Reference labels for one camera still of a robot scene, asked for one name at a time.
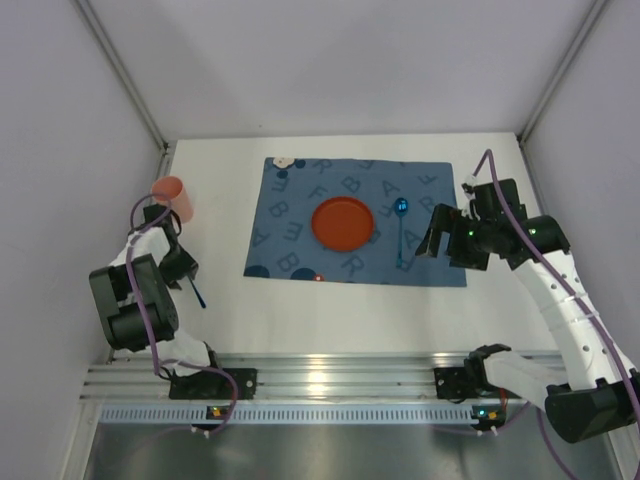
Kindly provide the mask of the blue plastic fork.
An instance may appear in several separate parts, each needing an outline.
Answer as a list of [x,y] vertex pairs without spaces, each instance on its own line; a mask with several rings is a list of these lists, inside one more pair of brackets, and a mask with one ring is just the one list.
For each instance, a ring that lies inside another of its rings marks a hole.
[[190,283],[190,285],[192,287],[192,290],[193,290],[193,292],[194,292],[194,294],[195,294],[195,296],[197,298],[197,301],[198,301],[200,307],[202,309],[206,309],[207,308],[207,304],[206,304],[203,296],[201,295],[200,291],[198,290],[197,286],[195,285],[194,280],[191,277],[187,277],[187,278],[189,280],[189,283]]

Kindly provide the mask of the blue plastic spoon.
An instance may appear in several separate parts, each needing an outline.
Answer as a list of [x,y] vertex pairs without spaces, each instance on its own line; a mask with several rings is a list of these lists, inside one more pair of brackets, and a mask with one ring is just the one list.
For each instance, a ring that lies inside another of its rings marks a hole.
[[409,211],[409,202],[406,198],[398,197],[394,202],[394,213],[398,218],[398,242],[397,242],[397,255],[396,255],[396,267],[400,268],[403,263],[403,231],[404,231],[404,218]]

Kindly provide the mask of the blue letter-print placemat cloth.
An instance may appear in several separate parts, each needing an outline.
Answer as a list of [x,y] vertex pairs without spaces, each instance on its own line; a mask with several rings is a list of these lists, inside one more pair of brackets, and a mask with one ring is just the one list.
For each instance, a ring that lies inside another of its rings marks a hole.
[[464,288],[444,255],[415,255],[440,203],[456,203],[446,162],[268,157],[244,274]]

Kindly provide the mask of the pink plastic cup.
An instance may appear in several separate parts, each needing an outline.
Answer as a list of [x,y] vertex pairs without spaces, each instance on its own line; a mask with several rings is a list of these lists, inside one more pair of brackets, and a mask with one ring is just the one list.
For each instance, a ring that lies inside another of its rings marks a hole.
[[156,203],[171,206],[182,223],[188,223],[194,216],[191,199],[183,181],[175,176],[165,176],[156,180],[150,193]]

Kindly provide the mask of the red round plate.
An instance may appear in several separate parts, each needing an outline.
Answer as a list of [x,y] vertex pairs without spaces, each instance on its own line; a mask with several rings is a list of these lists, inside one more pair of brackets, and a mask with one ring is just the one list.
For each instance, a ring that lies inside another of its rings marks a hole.
[[361,200],[337,196],[325,200],[314,210],[311,230],[323,247],[335,252],[351,252],[371,239],[375,220]]

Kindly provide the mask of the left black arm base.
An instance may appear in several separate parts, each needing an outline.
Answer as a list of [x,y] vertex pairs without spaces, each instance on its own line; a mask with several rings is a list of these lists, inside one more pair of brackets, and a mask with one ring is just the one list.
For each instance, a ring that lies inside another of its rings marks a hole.
[[[254,398],[258,371],[254,368],[225,368],[238,387],[239,400]],[[199,371],[187,377],[174,375],[170,382],[171,400],[230,400],[233,388],[225,377]]]

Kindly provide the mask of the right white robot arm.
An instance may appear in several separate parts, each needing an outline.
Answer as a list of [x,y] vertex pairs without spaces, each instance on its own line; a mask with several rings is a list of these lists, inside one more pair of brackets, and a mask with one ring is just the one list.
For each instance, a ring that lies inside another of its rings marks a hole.
[[464,360],[471,389],[500,389],[542,410],[555,432],[577,443],[635,423],[639,372],[611,339],[579,278],[570,244],[549,215],[531,217],[514,180],[468,185],[464,209],[435,206],[417,256],[436,257],[441,237],[452,267],[484,271],[505,261],[536,303],[564,362],[564,374],[503,344],[481,346]]

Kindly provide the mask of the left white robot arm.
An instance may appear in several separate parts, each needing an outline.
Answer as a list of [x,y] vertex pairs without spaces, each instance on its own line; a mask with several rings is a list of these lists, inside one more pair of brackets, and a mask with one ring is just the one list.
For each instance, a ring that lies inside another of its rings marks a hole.
[[155,375],[172,380],[217,367],[204,341],[180,328],[172,296],[193,283],[199,264],[179,243],[182,219],[164,194],[148,194],[130,212],[123,250],[89,274],[89,285],[109,346],[151,355]]

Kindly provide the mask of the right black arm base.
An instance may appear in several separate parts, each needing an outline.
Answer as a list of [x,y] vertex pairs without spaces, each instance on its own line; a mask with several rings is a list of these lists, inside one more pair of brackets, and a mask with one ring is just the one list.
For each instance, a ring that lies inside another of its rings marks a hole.
[[438,367],[433,374],[438,399],[459,404],[478,397],[464,367]]

